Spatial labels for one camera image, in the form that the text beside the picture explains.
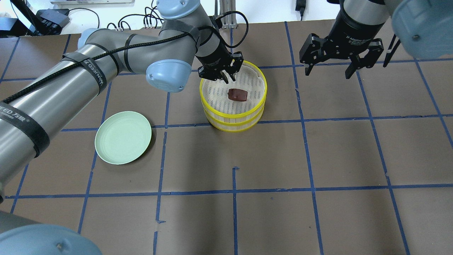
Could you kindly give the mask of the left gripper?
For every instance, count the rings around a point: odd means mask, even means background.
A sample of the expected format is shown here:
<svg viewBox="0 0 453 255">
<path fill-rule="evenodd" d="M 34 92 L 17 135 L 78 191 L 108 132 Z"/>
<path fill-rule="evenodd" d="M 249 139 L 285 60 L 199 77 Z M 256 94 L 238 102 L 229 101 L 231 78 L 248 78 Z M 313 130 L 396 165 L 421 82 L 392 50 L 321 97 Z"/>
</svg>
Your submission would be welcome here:
<svg viewBox="0 0 453 255">
<path fill-rule="evenodd" d="M 222 80 L 226 84 L 229 84 L 230 80 L 236 81 L 236 74 L 244 63 L 242 52 L 231 53 L 227 49 L 223 38 L 219 39 L 217 48 L 212 53 L 203 57 L 197 56 L 197 59 L 202 64 L 197 70 L 201 79 Z"/>
</svg>

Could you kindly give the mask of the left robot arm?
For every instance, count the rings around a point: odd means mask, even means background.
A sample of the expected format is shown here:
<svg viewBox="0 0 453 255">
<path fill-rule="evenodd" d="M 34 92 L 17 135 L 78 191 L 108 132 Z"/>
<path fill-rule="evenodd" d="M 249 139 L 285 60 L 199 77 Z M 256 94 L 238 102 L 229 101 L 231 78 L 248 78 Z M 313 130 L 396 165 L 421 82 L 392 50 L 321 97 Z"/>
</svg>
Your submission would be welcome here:
<svg viewBox="0 0 453 255">
<path fill-rule="evenodd" d="M 5 185 L 121 72 L 143 74 L 151 86 L 177 93 L 197 58 L 201 78 L 235 79 L 244 59 L 229 52 L 219 29 L 222 19 L 241 12 L 208 16 L 199 0 L 159 0 L 157 9 L 164 19 L 158 37 L 88 29 L 76 51 L 1 101 L 1 202 Z"/>
</svg>

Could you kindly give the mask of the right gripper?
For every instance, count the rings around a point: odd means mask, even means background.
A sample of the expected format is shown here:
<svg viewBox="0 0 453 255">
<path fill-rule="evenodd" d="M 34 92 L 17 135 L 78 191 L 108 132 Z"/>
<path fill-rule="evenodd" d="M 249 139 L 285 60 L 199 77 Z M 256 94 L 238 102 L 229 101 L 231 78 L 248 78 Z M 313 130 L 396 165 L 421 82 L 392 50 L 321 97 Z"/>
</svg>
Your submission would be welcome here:
<svg viewBox="0 0 453 255">
<path fill-rule="evenodd" d="M 345 70 L 346 79 L 361 68 L 372 68 L 384 50 L 382 39 L 375 37 L 383 25 L 363 24 L 341 9 L 327 37 L 320 38 L 314 33 L 307 36 L 299 51 L 305 75 L 309 76 L 317 63 L 329 59 L 351 60 Z"/>
</svg>

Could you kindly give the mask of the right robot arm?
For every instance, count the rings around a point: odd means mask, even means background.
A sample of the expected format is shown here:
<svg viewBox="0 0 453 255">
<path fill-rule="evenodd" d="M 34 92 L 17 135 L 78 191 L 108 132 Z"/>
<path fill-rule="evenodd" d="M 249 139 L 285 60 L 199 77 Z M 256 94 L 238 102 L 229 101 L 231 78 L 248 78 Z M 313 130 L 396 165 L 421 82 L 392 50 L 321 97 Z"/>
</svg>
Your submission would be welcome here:
<svg viewBox="0 0 453 255">
<path fill-rule="evenodd" d="M 349 79 L 361 68 L 372 68 L 384 53 L 376 35 L 390 19 L 394 37 L 386 51 L 387 66 L 402 45 L 414 58 L 438 58 L 452 54 L 453 3 L 451 0 L 331 0 L 340 10 L 325 38 L 307 36 L 299 60 L 308 76 L 312 68 L 329 59 L 350 60 Z"/>
</svg>

